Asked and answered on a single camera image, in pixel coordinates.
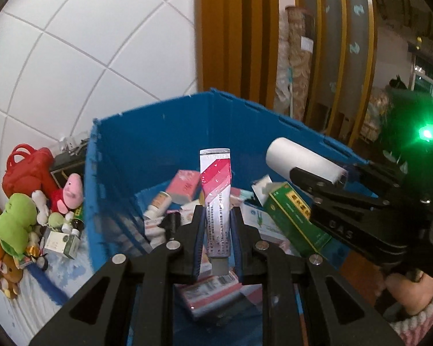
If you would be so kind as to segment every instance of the pink plush toy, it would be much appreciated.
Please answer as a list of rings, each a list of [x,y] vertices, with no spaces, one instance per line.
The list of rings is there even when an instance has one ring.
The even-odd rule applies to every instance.
[[[67,221],[74,217],[73,210],[83,203],[83,184],[79,174],[72,173],[63,189],[51,193],[51,210],[65,216]]]

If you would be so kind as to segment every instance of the green light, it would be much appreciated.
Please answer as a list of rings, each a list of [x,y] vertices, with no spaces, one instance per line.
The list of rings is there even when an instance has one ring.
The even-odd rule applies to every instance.
[[[425,125],[419,130],[419,138],[424,141],[433,140],[433,125]]]

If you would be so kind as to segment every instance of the plastic bottle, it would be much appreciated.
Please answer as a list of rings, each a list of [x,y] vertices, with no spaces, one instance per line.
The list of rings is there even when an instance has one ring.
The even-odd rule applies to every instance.
[[[143,213],[144,219],[155,219],[162,216],[172,204],[172,197],[164,191],[159,192]]]

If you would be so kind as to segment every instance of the paper roll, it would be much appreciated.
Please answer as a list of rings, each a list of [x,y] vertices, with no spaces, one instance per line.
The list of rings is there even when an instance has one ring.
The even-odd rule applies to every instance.
[[[300,168],[332,183],[345,182],[347,171],[309,149],[286,138],[273,141],[266,152],[266,163],[290,181],[290,171]]]

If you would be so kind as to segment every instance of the red bag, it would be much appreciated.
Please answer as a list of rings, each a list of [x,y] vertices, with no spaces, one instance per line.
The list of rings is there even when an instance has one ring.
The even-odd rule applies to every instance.
[[[15,156],[24,159],[15,162]],[[35,150],[29,144],[20,144],[13,149],[6,162],[6,173],[3,176],[2,188],[6,196],[15,193],[31,196],[35,190],[42,190],[47,198],[58,189],[50,174],[54,158],[46,147]]]

